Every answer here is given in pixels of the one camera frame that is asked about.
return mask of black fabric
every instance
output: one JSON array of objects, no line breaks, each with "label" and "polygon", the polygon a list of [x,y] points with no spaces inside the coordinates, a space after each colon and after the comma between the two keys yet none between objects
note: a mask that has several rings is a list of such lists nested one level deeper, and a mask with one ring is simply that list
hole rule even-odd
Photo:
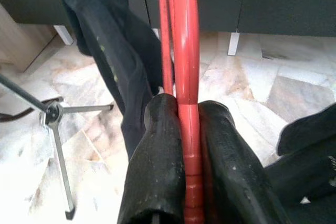
[{"label": "black fabric", "polygon": [[290,223],[228,108],[213,101],[198,107],[208,223]]},{"label": "black fabric", "polygon": [[314,200],[336,193],[336,136],[282,156],[265,168],[285,205],[298,205],[303,197]]},{"label": "black fabric", "polygon": [[146,132],[130,160],[118,224],[183,223],[185,174],[176,98],[160,94],[148,104]]},{"label": "black fabric", "polygon": [[336,103],[287,125],[280,135],[277,152],[280,156],[290,154],[332,136],[336,136]]},{"label": "black fabric", "polygon": [[293,224],[336,223],[336,194],[320,198],[309,204],[286,208]]},{"label": "black fabric", "polygon": [[145,130],[145,106],[162,86],[160,41],[131,13],[128,0],[63,2],[79,49],[94,57],[124,115],[121,128],[130,158]]}]

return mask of white cabinet leg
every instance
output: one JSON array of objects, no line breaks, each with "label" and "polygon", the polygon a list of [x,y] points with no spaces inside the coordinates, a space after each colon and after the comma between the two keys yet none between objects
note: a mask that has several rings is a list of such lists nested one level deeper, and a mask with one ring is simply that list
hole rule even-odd
[{"label": "white cabinet leg", "polygon": [[61,37],[65,45],[71,45],[73,43],[73,38],[71,37],[70,33],[68,32],[65,26],[54,26],[55,30],[57,31],[58,35]]},{"label": "white cabinet leg", "polygon": [[236,55],[239,42],[239,33],[231,33],[228,55]]}]

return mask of floor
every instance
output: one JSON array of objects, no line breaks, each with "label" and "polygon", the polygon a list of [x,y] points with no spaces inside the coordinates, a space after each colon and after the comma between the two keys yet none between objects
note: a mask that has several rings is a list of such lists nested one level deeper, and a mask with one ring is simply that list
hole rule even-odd
[{"label": "floor", "polygon": [[[236,57],[228,56],[229,33],[201,33],[199,100],[229,107],[236,127],[264,166],[274,162],[283,127],[335,102],[336,39],[241,34]],[[25,73],[0,65],[0,73],[44,100],[66,105],[113,102],[92,58],[59,37]],[[27,106],[0,87],[0,111]],[[73,223],[116,223],[127,170],[112,111],[66,115],[60,126],[71,191]],[[53,149],[39,115],[0,125],[0,222],[65,223]]]}]

